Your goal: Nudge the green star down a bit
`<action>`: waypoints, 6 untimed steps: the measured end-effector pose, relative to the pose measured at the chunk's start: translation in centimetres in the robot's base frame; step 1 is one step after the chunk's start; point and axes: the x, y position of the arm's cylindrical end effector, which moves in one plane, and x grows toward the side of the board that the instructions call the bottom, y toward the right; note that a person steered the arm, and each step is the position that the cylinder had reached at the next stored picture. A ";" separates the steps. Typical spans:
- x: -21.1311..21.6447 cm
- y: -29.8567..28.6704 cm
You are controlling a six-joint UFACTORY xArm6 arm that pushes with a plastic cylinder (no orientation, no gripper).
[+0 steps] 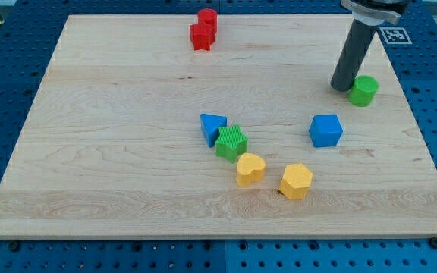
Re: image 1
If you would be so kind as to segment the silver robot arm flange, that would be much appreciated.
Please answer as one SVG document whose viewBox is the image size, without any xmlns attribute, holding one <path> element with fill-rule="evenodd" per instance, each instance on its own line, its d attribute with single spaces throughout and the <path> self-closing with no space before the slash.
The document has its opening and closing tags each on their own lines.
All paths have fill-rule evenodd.
<svg viewBox="0 0 437 273">
<path fill-rule="evenodd" d="M 343 8 L 351 11 L 353 18 L 367 26 L 385 22 L 397 25 L 407 12 L 412 0 L 341 0 Z"/>
</svg>

